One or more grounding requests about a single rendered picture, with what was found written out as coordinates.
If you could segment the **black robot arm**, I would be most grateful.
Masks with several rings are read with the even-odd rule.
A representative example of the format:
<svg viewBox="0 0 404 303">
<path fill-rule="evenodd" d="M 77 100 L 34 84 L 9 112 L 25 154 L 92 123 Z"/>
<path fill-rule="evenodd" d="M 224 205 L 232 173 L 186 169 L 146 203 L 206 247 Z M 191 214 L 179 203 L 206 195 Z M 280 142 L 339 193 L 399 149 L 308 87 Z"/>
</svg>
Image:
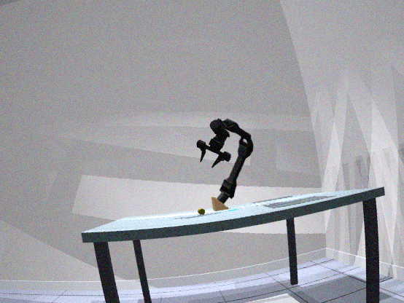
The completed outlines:
<svg viewBox="0 0 404 303">
<path fill-rule="evenodd" d="M 220 118 L 215 119 L 211 121 L 210 128 L 214 131 L 216 136 L 222 138 L 224 141 L 227 139 L 227 137 L 230 137 L 230 133 L 228 132 L 228 130 L 241 136 L 239 140 L 238 158 L 230 174 L 230 177 L 224 180 L 220 188 L 221 194 L 217 198 L 221 203 L 224 204 L 228 198 L 234 198 L 236 190 L 236 179 L 238 178 L 245 159 L 249 157 L 253 152 L 254 144 L 252 142 L 251 134 L 241 129 L 235 122 L 229 119 L 223 121 Z M 247 143 L 244 142 L 244 139 L 246 139 Z M 212 138 L 209 142 L 209 145 L 214 146 L 214 148 L 218 150 L 219 148 L 222 149 L 224 144 L 225 143 L 223 143 L 221 140 L 217 141 L 215 137 Z"/>
</svg>

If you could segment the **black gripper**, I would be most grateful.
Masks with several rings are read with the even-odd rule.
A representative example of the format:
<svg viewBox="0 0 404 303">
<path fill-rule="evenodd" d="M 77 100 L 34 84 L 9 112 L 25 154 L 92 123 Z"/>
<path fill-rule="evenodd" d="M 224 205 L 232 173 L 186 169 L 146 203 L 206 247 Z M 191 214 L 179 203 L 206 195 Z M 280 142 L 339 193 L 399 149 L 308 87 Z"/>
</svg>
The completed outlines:
<svg viewBox="0 0 404 303">
<path fill-rule="evenodd" d="M 216 138 L 217 141 L 221 140 L 223 143 L 225 142 L 222 138 L 220 138 L 218 136 L 215 136 L 215 138 Z M 212 167 L 214 167 L 217 163 L 219 163 L 221 161 L 224 161 L 224 160 L 227 161 L 227 162 L 230 161 L 231 154 L 226 152 L 226 151 L 224 151 L 224 153 L 220 152 L 221 148 L 219 148 L 219 150 L 218 150 L 218 149 L 214 148 L 214 146 L 207 146 L 206 142 L 204 142 L 202 140 L 198 140 L 198 142 L 196 144 L 197 144 L 197 147 L 199 149 L 201 149 L 201 151 L 202 151 L 202 153 L 201 153 L 201 161 L 203 160 L 203 157 L 204 157 L 207 149 L 209 151 L 214 152 L 214 153 L 219 155 L 218 158 L 216 159 L 216 161 L 214 162 L 214 164 L 212 165 Z"/>
</svg>

